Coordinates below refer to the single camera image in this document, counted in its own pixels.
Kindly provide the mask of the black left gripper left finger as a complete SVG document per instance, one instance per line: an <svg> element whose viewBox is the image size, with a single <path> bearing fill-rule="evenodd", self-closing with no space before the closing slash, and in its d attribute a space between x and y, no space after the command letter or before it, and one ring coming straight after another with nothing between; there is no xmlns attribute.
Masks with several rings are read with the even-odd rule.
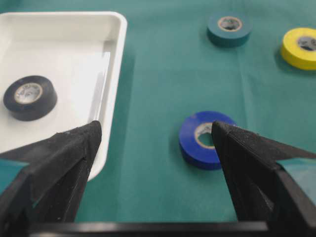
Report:
<svg viewBox="0 0 316 237"><path fill-rule="evenodd" d="M97 120L0 155L0 234L73 222L102 140Z"/></svg>

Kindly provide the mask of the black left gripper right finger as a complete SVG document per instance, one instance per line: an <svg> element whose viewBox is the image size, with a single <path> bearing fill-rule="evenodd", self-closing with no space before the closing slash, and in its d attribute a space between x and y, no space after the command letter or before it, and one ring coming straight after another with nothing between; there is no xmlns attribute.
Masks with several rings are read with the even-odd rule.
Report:
<svg viewBox="0 0 316 237"><path fill-rule="evenodd" d="M237 214L241 236L313 237L316 206L281 165L314 153L215 121L212 139Z"/></svg>

